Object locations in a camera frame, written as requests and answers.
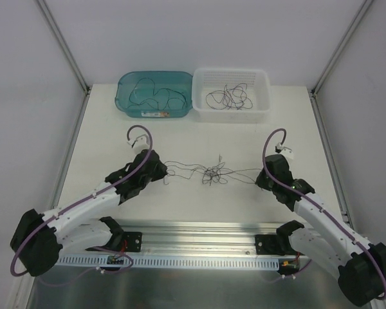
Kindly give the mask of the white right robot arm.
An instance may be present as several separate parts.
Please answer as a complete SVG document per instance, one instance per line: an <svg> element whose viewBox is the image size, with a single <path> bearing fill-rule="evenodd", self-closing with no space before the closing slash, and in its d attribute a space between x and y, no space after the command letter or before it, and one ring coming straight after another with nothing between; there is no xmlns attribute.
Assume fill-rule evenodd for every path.
<svg viewBox="0 0 386 309"><path fill-rule="evenodd" d="M356 306L386 296L386 245L373 244L331 214L314 188L292 176L287 159L269 155L256 185L313 227L293 220L276 230L276 247L309 257L331 274L346 298Z"/></svg>

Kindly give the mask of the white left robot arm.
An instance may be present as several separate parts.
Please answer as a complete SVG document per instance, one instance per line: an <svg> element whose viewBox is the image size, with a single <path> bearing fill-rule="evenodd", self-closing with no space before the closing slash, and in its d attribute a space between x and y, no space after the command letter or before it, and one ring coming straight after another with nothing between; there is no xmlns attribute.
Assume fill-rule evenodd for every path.
<svg viewBox="0 0 386 309"><path fill-rule="evenodd" d="M26 211L10 241L15 253L11 274L18 276L15 264L20 261L26 273L40 276L73 248L120 250L124 237L120 225L109 216L100 219L96 216L136 197L149 183L163 179L166 174L167 166L159 154L145 149L133 162L108 175L85 198L43 213L35 209Z"/></svg>

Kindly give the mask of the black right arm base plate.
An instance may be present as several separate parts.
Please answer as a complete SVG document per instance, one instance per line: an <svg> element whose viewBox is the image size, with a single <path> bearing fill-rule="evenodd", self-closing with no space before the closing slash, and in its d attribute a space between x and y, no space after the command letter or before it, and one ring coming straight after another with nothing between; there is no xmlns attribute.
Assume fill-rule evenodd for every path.
<svg viewBox="0 0 386 309"><path fill-rule="evenodd" d="M255 251L257 255L284 255L277 236L274 234L256 234Z"/></svg>

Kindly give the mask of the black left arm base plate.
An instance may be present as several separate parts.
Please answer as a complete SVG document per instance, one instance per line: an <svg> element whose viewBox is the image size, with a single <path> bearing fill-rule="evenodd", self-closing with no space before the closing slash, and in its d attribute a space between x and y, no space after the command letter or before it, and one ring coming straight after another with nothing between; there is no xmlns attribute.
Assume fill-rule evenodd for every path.
<svg viewBox="0 0 386 309"><path fill-rule="evenodd" d="M141 232L124 232L115 236L112 250L117 252L140 252L142 249Z"/></svg>

